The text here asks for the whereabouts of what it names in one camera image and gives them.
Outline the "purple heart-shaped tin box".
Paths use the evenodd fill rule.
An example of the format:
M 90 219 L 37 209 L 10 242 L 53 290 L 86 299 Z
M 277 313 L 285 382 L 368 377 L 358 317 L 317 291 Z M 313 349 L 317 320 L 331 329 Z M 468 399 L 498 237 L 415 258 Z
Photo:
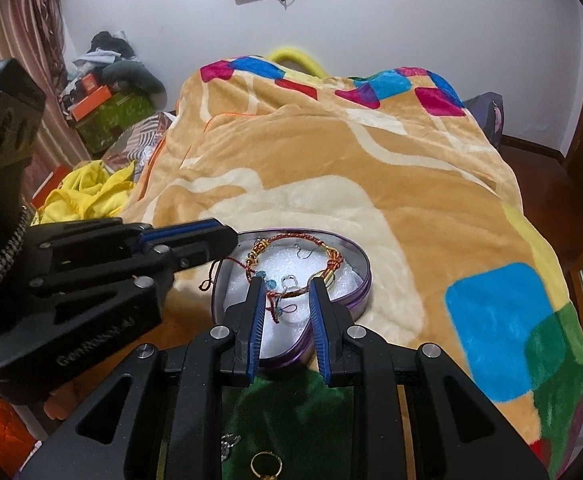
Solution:
M 365 310 L 372 288 L 369 257 L 359 245 L 336 233 L 299 229 L 261 230 L 238 235 L 234 251 L 210 278 L 212 318 L 246 299 L 249 278 L 262 278 L 272 294 L 266 303 L 260 348 L 264 370 L 308 361 L 313 350 L 308 284 L 328 269 L 329 256 L 341 257 L 326 280 L 329 298 L 354 318 Z

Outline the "yellow cartoon blanket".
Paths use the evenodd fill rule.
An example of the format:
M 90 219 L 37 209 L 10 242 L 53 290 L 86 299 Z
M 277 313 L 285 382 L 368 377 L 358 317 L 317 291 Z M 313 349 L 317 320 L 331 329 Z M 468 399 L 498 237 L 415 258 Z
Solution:
M 134 169 L 130 162 L 109 172 L 102 160 L 93 160 L 71 171 L 37 209 L 31 226 L 116 217 L 135 188 Z

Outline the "silver earring piece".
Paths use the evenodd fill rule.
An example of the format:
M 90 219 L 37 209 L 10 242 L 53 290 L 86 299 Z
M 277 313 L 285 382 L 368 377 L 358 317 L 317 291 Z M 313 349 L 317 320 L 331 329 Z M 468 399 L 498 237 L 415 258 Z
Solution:
M 240 442 L 239 434 L 223 434 L 221 437 L 221 461 L 226 462 L 233 448 Z

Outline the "red flat box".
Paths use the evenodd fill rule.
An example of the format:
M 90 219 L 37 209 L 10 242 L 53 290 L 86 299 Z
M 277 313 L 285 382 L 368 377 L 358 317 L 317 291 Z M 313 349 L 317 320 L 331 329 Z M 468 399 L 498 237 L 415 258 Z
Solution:
M 55 189 L 58 188 L 61 181 L 70 174 L 71 168 L 66 165 L 58 166 L 52 171 L 41 185 L 34 192 L 31 204 L 35 209 L 40 209 L 44 205 L 46 198 Z

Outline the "striped patterned pillow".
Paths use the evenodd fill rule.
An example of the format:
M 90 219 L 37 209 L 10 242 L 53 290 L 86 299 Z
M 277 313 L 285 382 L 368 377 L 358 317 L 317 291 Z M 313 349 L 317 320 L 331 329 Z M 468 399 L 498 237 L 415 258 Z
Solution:
M 132 165 L 133 181 L 137 182 L 174 120 L 173 114 L 159 112 L 126 129 L 102 155 L 101 160 L 106 169 L 113 174 Z

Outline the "green patterned covered cabinet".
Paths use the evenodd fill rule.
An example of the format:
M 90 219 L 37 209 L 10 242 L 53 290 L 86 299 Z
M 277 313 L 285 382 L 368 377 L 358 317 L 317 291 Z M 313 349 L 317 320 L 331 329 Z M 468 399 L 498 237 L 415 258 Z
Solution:
M 136 122 L 154 114 L 149 96 L 139 91 L 120 91 L 76 124 L 76 130 L 92 155 L 101 155 Z

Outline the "orange cardboard box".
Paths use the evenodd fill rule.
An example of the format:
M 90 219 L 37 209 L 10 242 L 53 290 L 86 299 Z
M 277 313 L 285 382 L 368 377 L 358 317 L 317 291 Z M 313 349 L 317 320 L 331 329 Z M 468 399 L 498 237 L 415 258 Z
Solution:
M 101 104 L 107 102 L 111 97 L 112 93 L 109 87 L 100 86 L 80 102 L 73 105 L 70 108 L 70 114 L 76 122 L 79 122 L 96 110 L 97 107 L 100 107 Z

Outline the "pile of dark clothes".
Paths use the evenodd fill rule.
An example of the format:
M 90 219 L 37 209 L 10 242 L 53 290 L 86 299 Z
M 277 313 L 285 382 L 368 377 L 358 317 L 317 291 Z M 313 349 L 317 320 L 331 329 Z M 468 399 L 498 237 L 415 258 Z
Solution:
M 68 71 L 68 83 L 60 101 L 78 103 L 86 96 L 82 80 L 92 75 L 96 86 L 111 90 L 138 90 L 147 94 L 156 110 L 164 110 L 168 95 L 164 84 L 137 57 L 123 32 L 98 32 L 90 40 L 90 50 L 75 58 Z

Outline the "colourful patchwork fleece blanket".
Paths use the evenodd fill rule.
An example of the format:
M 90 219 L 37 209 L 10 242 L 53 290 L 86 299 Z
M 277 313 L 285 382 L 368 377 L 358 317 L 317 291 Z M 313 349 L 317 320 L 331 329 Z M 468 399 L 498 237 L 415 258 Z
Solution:
M 583 419 L 583 333 L 511 167 L 439 75 L 305 75 L 257 56 L 203 66 L 117 215 L 241 232 L 336 233 L 364 250 L 364 326 L 433 341 L 518 430 L 551 478 Z

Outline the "yellow curved bed footboard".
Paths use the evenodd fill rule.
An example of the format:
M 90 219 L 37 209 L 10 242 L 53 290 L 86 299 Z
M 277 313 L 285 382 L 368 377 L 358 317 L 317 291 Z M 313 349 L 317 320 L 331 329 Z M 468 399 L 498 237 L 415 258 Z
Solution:
M 282 47 L 270 52 L 266 58 L 274 63 L 293 63 L 301 68 L 306 74 L 316 78 L 326 79 L 329 77 L 326 70 L 317 63 L 310 55 L 292 47 Z

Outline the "purple grey backpack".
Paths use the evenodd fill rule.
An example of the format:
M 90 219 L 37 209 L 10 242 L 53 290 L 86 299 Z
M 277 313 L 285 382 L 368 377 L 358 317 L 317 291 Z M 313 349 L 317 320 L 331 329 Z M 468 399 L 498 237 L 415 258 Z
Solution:
M 497 92 L 485 92 L 465 101 L 464 105 L 473 114 L 485 137 L 498 150 L 505 119 L 503 96 Z

